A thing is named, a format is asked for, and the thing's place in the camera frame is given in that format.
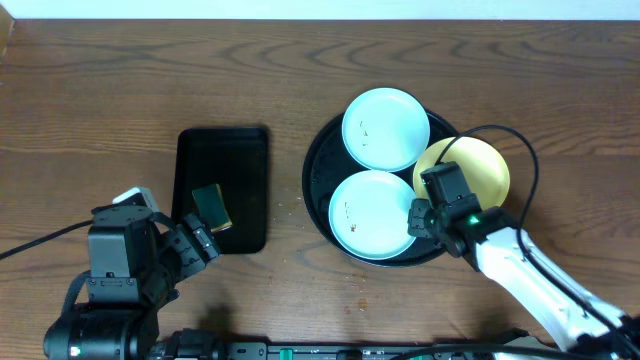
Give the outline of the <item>yellow green sponge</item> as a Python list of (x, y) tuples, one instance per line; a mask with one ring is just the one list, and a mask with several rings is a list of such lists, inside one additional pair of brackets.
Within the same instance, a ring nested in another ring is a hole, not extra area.
[(213, 233), (232, 227), (233, 223), (226, 210), (221, 187), (211, 184), (192, 191), (192, 197), (201, 218)]

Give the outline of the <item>yellow plate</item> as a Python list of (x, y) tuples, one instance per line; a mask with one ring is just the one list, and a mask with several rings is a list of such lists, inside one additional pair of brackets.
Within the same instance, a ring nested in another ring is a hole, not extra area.
[[(430, 145), (418, 159), (413, 171), (413, 189), (418, 198), (427, 198), (420, 173), (433, 167), (438, 156), (453, 137)], [(476, 194), (483, 210), (500, 207), (509, 192), (510, 174), (502, 155), (490, 144), (472, 137), (463, 137), (447, 150), (443, 162), (456, 162), (470, 190)]]

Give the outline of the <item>light blue plate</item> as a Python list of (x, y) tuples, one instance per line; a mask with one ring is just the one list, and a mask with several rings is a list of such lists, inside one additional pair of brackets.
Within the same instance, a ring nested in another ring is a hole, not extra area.
[(420, 102), (395, 88), (375, 88), (357, 96), (344, 113), (341, 134), (360, 165), (386, 172), (404, 170), (426, 150), (431, 138)]
[(413, 189), (400, 177), (366, 170), (346, 178), (334, 191), (328, 210), (331, 231), (349, 253), (387, 260), (411, 245), (408, 217)]

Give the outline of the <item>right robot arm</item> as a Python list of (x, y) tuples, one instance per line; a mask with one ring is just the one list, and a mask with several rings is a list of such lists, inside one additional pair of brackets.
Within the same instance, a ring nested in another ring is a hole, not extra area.
[(408, 233), (433, 238), (451, 256), (507, 290), (559, 349), (599, 359), (639, 357), (639, 318), (598, 298), (553, 263), (504, 209), (470, 198), (438, 207), (415, 199)]

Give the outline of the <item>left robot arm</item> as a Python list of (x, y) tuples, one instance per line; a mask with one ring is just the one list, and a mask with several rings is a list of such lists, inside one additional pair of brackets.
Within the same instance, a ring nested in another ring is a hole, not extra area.
[(89, 270), (70, 284), (60, 317), (49, 327), (49, 359), (223, 359), (213, 332), (183, 329), (159, 338), (159, 311), (176, 300), (177, 284), (204, 270), (221, 250), (198, 212), (175, 222), (151, 193), (134, 187), (92, 211)]

